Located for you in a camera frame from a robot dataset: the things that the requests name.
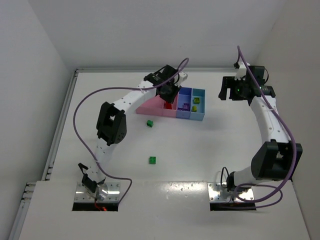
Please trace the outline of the dark green lego number one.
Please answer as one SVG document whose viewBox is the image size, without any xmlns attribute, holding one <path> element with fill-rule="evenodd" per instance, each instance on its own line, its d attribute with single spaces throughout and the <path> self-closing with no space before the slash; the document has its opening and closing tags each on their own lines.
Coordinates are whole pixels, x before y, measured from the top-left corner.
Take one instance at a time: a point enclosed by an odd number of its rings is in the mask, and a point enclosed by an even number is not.
<svg viewBox="0 0 320 240">
<path fill-rule="evenodd" d="M 146 125 L 152 128 L 154 126 L 154 122 L 152 120 L 147 120 Z"/>
</svg>

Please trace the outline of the lime green square lego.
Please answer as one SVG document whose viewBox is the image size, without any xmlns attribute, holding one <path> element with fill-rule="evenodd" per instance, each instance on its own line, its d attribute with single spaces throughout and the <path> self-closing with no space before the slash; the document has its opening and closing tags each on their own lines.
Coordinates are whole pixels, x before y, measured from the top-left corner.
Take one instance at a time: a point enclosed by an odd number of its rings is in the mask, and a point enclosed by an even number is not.
<svg viewBox="0 0 320 240">
<path fill-rule="evenodd" d="M 194 103 L 194 104 L 199 104 L 199 103 L 200 103 L 200 98 L 199 98 L 199 97 L 195 97 L 195 98 L 193 99 L 193 103 Z"/>
</svg>

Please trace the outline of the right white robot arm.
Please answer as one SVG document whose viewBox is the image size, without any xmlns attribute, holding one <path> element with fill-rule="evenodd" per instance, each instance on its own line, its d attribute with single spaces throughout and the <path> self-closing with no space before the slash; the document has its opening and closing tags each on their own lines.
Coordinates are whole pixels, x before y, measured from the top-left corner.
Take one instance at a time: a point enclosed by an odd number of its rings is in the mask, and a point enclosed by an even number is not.
<svg viewBox="0 0 320 240">
<path fill-rule="evenodd" d="M 235 76 L 225 76 L 218 97 L 225 101 L 247 101 L 258 123 L 262 146 L 251 160 L 250 166 L 231 172 L 226 179 L 228 191 L 234 191 L 239 185 L 244 188 L 251 184 L 282 181 L 291 177 L 290 168 L 296 168 L 293 157 L 299 161 L 303 153 L 302 145 L 292 147 L 292 140 L 275 114 L 276 94 L 272 86 L 266 85 L 264 66 L 245 67 L 243 63 L 235 65 Z"/>
</svg>

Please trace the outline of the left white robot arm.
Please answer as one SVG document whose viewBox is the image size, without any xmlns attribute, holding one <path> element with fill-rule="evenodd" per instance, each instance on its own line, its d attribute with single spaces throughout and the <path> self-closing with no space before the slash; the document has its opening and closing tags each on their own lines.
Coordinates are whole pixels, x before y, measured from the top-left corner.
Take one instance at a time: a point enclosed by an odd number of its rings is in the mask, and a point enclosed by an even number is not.
<svg viewBox="0 0 320 240">
<path fill-rule="evenodd" d="M 119 100 L 101 105 L 96 123 L 97 151 L 89 151 L 97 170 L 90 172 L 89 167 L 78 165 L 82 172 L 81 183 L 90 193 L 95 194 L 105 179 L 111 177 L 102 165 L 112 158 L 115 147 L 127 135 L 127 116 L 154 97 L 172 104 L 187 78 L 182 67 L 165 65 L 146 75 L 137 87 L 127 87 L 129 92 Z"/>
</svg>

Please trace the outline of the red rectangular lego brick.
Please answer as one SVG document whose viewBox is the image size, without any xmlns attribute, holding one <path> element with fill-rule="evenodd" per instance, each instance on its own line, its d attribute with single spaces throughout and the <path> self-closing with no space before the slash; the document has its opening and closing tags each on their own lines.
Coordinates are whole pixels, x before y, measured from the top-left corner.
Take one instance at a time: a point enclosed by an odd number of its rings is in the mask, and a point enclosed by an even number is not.
<svg viewBox="0 0 320 240">
<path fill-rule="evenodd" d="M 169 102 L 164 102 L 164 107 L 163 107 L 164 109 L 167 109 L 167 110 L 172 110 L 173 108 L 172 108 L 172 104 L 171 103 L 169 103 Z"/>
</svg>

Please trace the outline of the purple rectangular lego brick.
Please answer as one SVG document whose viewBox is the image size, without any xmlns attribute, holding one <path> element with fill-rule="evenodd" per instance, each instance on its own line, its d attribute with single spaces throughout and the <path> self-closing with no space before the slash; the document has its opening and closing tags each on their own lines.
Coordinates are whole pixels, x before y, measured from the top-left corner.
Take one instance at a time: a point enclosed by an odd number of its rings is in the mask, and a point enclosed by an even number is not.
<svg viewBox="0 0 320 240">
<path fill-rule="evenodd" d="M 190 111 L 190 104 L 189 103 L 184 103 L 182 108 L 184 109 L 184 111 Z"/>
</svg>

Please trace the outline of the green square lego brick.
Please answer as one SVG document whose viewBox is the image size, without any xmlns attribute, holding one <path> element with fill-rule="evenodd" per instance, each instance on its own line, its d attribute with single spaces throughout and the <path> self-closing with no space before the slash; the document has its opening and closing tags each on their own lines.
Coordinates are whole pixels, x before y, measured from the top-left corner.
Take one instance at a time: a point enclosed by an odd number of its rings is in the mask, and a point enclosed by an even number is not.
<svg viewBox="0 0 320 240">
<path fill-rule="evenodd" d="M 148 158 L 148 163 L 149 163 L 150 165 L 155 165 L 156 162 L 157 162 L 157 158 L 156 158 L 155 156 L 150 156 L 150 157 Z"/>
</svg>

